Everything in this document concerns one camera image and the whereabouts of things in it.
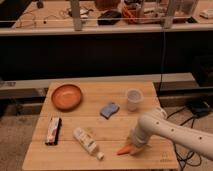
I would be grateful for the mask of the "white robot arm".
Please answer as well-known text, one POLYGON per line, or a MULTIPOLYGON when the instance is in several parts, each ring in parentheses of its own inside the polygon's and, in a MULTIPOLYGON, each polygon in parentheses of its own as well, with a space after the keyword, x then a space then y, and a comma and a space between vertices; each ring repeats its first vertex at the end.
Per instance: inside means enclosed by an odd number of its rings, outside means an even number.
POLYGON ((129 139, 136 148, 142 148, 153 135, 169 139, 213 161, 213 134, 169 122, 161 107, 142 113, 130 131, 129 139))

